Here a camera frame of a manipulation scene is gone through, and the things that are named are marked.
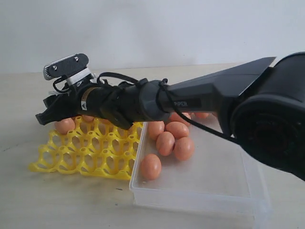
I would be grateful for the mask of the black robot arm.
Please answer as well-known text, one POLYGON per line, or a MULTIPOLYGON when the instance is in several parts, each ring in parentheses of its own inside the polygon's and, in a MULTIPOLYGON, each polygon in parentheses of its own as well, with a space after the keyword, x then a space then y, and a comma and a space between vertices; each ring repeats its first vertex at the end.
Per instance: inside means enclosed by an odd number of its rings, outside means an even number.
POLYGON ((121 129, 135 122, 165 121, 172 112, 214 113, 221 131, 191 124, 239 145, 255 160, 305 178, 305 54, 278 62, 264 57, 229 69, 169 85, 88 68, 83 54, 44 67, 44 78, 62 89, 44 99, 41 125, 77 115, 110 121, 121 129))

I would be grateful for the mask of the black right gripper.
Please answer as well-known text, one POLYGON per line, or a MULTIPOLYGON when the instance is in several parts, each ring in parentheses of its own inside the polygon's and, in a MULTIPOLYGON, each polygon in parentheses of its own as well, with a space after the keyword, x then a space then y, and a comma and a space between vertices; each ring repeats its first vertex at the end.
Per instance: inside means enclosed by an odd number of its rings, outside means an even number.
POLYGON ((119 87, 109 84, 88 83, 70 86, 65 94, 52 94, 43 100, 46 110, 36 114, 39 124, 59 122, 77 115, 89 115, 104 119, 117 119, 119 109, 115 101, 119 87))

